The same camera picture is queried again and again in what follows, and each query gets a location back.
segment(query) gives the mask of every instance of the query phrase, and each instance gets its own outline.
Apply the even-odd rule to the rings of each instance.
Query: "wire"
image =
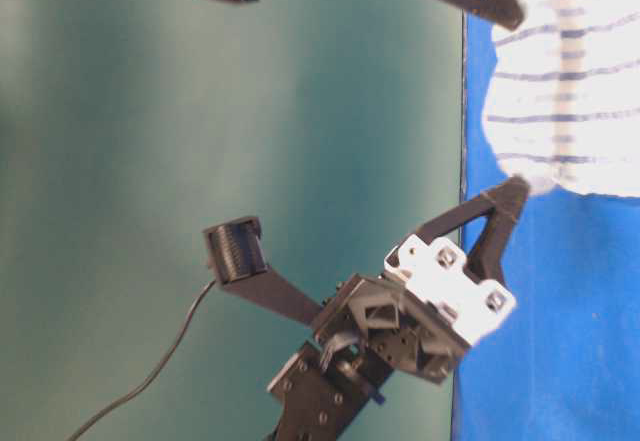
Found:
[[[124,396],[116,399],[111,404],[109,404],[108,406],[105,406],[100,411],[98,411],[96,414],[94,414],[86,423],[84,423],[82,426],[80,426],[76,430],[76,432],[74,432],[71,436],[69,436],[67,438],[67,441],[76,441],[80,436],[82,436],[86,431],[88,431],[89,428],[91,428],[94,424],[96,424],[98,421],[100,421],[102,418],[104,418],[111,411],[113,411],[114,409],[116,409],[119,406],[122,406],[124,403],[126,403],[128,401],[131,401],[133,398],[138,396],[140,393],[142,393],[145,389],[147,389],[149,387],[149,385],[153,382],[153,380],[156,379],[158,374],[160,374],[160,371],[162,371],[162,369],[165,367],[165,365],[167,364],[167,362],[169,361],[169,359],[171,358],[171,356],[173,355],[175,350],[178,348],[178,345],[182,341],[182,338],[184,338],[184,335],[186,334],[187,329],[189,328],[189,324],[191,324],[191,320],[192,320],[194,314],[196,313],[196,309],[198,309],[198,305],[200,304],[202,299],[206,296],[206,294],[209,292],[209,290],[213,287],[214,284],[215,284],[215,280],[213,280],[209,284],[207,284],[202,289],[202,291],[200,292],[198,297],[195,299],[195,301],[191,304],[191,307],[189,308],[189,311],[187,312],[187,316],[185,317],[185,320],[182,323],[182,327],[180,328],[180,331],[178,332],[178,336],[176,336],[176,339],[173,342],[173,344],[171,345],[171,347],[167,350],[167,352],[164,354],[164,356],[160,359],[160,362],[156,365],[156,367],[153,368],[153,370],[149,373],[147,378],[138,387],[134,388],[132,391],[130,391],[129,393],[125,394]]]

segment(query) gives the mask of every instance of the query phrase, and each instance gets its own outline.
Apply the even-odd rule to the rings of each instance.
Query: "screw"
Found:
[[[445,247],[440,250],[436,257],[438,264],[445,269],[449,269],[456,262],[456,253],[451,248]]]
[[[497,313],[502,309],[502,306],[504,306],[504,303],[506,301],[507,301],[507,298],[505,298],[502,293],[498,291],[494,291],[489,296],[487,296],[486,304],[491,311],[493,311],[494,313]]]

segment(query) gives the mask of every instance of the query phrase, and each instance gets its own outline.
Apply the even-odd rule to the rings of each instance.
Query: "green backdrop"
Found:
[[[461,14],[433,0],[0,0],[0,439],[63,440],[137,384],[261,217],[320,300],[459,194]],[[87,440],[259,440],[307,332],[212,291],[157,382]],[[345,440],[446,440],[396,374]]]

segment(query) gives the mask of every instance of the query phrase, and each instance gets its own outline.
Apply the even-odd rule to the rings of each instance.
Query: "blue background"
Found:
[[[480,122],[490,29],[468,18],[467,197],[505,179]],[[454,439],[638,439],[638,227],[636,200],[556,189],[529,201],[503,260],[518,308],[459,369]],[[467,248],[481,228],[464,230]]]

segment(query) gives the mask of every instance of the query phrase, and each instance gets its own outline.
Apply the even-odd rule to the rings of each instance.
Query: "striped cloth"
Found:
[[[493,28],[498,62],[483,112],[500,168],[540,194],[640,196],[638,0],[519,0]]]

